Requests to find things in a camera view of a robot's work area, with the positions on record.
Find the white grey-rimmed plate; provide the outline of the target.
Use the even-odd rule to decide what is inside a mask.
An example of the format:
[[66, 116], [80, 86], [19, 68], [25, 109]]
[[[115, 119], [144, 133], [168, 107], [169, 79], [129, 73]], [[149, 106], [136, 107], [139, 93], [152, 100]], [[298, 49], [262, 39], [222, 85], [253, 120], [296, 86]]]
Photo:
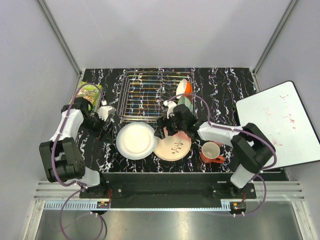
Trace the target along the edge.
[[116, 137], [119, 153], [129, 160], [141, 160], [149, 156], [158, 144], [155, 130], [143, 122], [132, 122], [120, 129]]

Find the chrome wire dish rack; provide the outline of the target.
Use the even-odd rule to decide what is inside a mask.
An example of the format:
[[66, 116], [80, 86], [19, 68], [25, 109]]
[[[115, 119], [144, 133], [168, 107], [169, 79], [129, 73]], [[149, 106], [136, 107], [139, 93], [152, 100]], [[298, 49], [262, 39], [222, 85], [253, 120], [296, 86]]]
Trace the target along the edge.
[[190, 72], [127, 71], [117, 106], [121, 121], [156, 123], [166, 113], [163, 102], [176, 94], [183, 79], [195, 89], [196, 80]]

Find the pale green bowl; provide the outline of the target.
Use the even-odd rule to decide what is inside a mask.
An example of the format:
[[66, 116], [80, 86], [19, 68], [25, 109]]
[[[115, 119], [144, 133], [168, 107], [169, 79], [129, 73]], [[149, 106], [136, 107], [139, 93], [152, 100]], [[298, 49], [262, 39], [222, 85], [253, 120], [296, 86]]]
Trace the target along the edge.
[[184, 96], [184, 95], [180, 96], [177, 102], [177, 105], [185, 105], [190, 110], [191, 113], [193, 112], [192, 103], [187, 96]]

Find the orange bowl white inside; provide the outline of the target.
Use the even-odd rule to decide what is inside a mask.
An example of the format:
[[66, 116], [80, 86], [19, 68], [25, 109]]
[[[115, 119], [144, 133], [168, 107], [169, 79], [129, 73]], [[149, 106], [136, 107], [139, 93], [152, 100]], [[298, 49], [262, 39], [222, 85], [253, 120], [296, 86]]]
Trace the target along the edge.
[[182, 79], [177, 88], [176, 88], [176, 95], [177, 99], [180, 99], [182, 97], [182, 94], [184, 94], [185, 97], [188, 97], [186, 94], [191, 94], [192, 93], [192, 85], [187, 79]]

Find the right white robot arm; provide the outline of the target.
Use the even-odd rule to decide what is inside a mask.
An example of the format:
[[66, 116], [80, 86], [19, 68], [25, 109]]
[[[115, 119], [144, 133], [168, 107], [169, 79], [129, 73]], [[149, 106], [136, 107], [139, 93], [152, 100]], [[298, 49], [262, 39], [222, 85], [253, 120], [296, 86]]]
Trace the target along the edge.
[[166, 113], [157, 120], [154, 135], [160, 139], [184, 132], [192, 140], [219, 142], [230, 146], [238, 158], [239, 165], [226, 183], [213, 188], [216, 197], [240, 198], [245, 186], [258, 177], [271, 158], [276, 158], [276, 149], [268, 138], [254, 124], [245, 126], [227, 126], [215, 124], [204, 117], [197, 118], [185, 105], [177, 105], [171, 113]]

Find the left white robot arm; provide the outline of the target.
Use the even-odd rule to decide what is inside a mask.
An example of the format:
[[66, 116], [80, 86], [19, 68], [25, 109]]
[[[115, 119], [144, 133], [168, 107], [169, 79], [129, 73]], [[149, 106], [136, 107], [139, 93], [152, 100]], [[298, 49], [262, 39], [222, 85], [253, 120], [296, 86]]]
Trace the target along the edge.
[[61, 121], [49, 141], [39, 145], [39, 153], [47, 180], [64, 187], [78, 185], [90, 198], [103, 198], [108, 194], [108, 185], [102, 173], [85, 166], [85, 160], [77, 146], [80, 128], [88, 130], [102, 142], [112, 143], [114, 124], [108, 118], [116, 111], [101, 102], [96, 112], [92, 103], [84, 97], [76, 97], [61, 110]]

